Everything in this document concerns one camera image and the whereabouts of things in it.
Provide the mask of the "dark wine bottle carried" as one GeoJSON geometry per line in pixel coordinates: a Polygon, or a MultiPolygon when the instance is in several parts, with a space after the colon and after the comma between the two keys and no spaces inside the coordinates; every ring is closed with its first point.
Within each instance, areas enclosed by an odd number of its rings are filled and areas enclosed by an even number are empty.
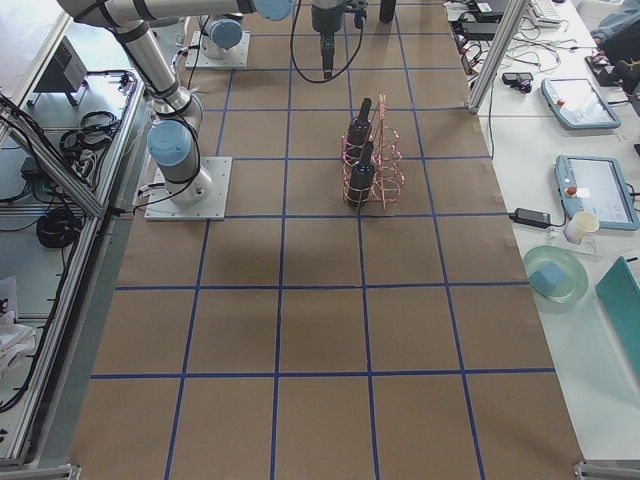
{"type": "Polygon", "coordinates": [[[389,24],[395,16],[396,0],[381,0],[379,8],[379,21],[389,24]]]}

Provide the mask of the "dark wine bottle far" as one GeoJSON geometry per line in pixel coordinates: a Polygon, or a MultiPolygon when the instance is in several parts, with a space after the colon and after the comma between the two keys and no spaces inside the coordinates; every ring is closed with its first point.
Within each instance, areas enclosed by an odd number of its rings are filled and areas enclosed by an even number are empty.
{"type": "Polygon", "coordinates": [[[371,106],[372,100],[369,97],[365,97],[358,115],[349,124],[345,153],[351,157],[360,157],[362,147],[368,139],[371,127],[371,122],[369,121],[371,106]]]}

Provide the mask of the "dark wine bottle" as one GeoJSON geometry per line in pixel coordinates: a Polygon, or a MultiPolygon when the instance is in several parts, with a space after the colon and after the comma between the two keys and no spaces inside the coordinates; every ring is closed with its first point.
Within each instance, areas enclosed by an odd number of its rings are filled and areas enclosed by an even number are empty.
{"type": "Polygon", "coordinates": [[[348,203],[359,209],[368,199],[375,176],[375,166],[372,163],[374,144],[367,141],[362,149],[359,161],[352,167],[347,191],[348,203]]]}
{"type": "Polygon", "coordinates": [[[349,124],[345,153],[351,157],[360,157],[362,147],[368,139],[371,127],[371,122],[369,121],[371,106],[372,100],[369,97],[365,97],[358,115],[349,124]]]}

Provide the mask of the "dark wine bottle near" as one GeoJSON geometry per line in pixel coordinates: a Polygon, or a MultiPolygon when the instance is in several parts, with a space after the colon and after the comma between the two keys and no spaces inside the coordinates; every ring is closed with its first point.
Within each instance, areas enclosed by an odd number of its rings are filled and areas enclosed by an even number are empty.
{"type": "Polygon", "coordinates": [[[359,209],[368,199],[375,176],[375,166],[372,163],[374,144],[367,141],[362,149],[359,161],[352,167],[347,191],[348,203],[359,209]]]}

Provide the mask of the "black webcam device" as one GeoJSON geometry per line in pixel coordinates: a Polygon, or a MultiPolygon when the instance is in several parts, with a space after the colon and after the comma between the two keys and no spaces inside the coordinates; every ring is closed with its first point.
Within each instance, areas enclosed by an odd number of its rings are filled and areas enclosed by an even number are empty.
{"type": "Polygon", "coordinates": [[[502,74],[502,82],[522,93],[530,93],[532,91],[533,75],[529,72],[504,72],[502,74]]]}

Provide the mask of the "teach pendant far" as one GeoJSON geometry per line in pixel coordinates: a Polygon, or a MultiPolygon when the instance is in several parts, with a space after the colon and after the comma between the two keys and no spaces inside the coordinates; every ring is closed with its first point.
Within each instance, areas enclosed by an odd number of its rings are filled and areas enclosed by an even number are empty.
{"type": "Polygon", "coordinates": [[[587,78],[545,78],[543,97],[568,129],[616,129],[621,120],[600,91],[587,78]]]}

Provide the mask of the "teach pendant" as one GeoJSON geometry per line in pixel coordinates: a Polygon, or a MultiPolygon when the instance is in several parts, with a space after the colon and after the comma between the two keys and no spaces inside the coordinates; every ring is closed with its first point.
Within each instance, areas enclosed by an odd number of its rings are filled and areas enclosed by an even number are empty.
{"type": "Polygon", "coordinates": [[[558,192],[569,219],[593,214],[604,229],[637,231],[639,219],[615,158],[559,155],[555,160],[558,192]]]}
{"type": "Polygon", "coordinates": [[[616,129],[621,120],[600,91],[587,78],[545,78],[543,97],[568,129],[616,129]]]}

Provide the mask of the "grey control box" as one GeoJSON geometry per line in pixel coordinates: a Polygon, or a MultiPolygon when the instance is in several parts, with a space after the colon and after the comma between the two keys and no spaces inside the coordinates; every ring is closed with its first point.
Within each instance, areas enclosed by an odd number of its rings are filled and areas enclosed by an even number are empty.
{"type": "Polygon", "coordinates": [[[36,85],[34,96],[27,101],[27,105],[33,107],[43,93],[64,93],[70,105],[78,107],[79,101],[73,94],[87,87],[87,75],[88,70],[85,64],[69,39],[64,36],[36,85]]]}

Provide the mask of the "black power adapter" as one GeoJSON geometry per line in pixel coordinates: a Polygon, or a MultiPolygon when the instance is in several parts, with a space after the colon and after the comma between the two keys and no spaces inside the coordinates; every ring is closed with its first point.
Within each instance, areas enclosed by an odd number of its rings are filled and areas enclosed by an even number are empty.
{"type": "Polygon", "coordinates": [[[509,214],[509,219],[517,224],[546,229],[551,226],[550,215],[545,212],[516,208],[509,214]]]}

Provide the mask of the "brown paper table mat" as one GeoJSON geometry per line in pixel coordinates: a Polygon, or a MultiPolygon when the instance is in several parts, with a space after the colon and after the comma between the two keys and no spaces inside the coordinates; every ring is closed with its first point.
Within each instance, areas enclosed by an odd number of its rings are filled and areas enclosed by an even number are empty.
{"type": "Polygon", "coordinates": [[[318,40],[251,16],[248,67],[191,76],[221,222],[130,221],[71,449],[86,479],[569,479],[581,453],[437,1],[318,40]],[[343,200],[387,97],[402,193],[343,200]]]}

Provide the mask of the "teach pendant near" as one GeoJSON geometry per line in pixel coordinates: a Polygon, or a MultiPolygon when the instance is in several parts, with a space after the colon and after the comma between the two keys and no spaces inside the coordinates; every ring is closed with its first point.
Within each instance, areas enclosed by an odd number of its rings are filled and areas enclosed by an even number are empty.
{"type": "Polygon", "coordinates": [[[639,219],[615,158],[559,155],[555,160],[558,192],[569,219],[593,214],[604,229],[637,231],[639,219]]]}

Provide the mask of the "white paper cup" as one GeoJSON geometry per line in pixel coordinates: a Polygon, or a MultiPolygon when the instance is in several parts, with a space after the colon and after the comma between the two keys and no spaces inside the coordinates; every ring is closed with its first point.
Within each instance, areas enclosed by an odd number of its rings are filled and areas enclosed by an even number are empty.
{"type": "Polygon", "coordinates": [[[588,211],[576,212],[563,230],[564,238],[571,244],[579,245],[589,235],[600,228],[599,219],[588,211]]]}

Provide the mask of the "blue foam block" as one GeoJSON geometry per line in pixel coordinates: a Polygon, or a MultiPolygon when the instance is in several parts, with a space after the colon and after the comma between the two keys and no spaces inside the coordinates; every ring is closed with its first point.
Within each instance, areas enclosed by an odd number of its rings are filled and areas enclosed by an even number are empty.
{"type": "Polygon", "coordinates": [[[553,261],[538,265],[528,279],[536,292],[548,298],[561,297],[570,292],[567,273],[553,261]]]}

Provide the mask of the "green glass bowl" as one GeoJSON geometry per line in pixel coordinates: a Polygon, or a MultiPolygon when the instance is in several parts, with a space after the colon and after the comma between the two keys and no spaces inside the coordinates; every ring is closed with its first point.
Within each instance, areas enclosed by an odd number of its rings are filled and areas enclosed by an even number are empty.
{"type": "Polygon", "coordinates": [[[546,261],[555,262],[569,277],[570,292],[561,297],[543,298],[558,304],[575,304],[587,292],[589,280],[580,261],[569,251],[549,245],[540,245],[530,249],[523,258],[527,278],[537,269],[537,266],[546,261]]]}

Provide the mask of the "aluminium frame post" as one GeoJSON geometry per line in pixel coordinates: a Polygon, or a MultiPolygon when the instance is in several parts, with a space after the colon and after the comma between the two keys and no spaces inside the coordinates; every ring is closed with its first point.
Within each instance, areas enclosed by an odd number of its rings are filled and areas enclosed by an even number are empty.
{"type": "Polygon", "coordinates": [[[479,112],[485,96],[493,85],[498,68],[518,30],[528,4],[528,0],[516,0],[508,3],[484,64],[471,90],[467,102],[468,111],[471,114],[479,112]]]}

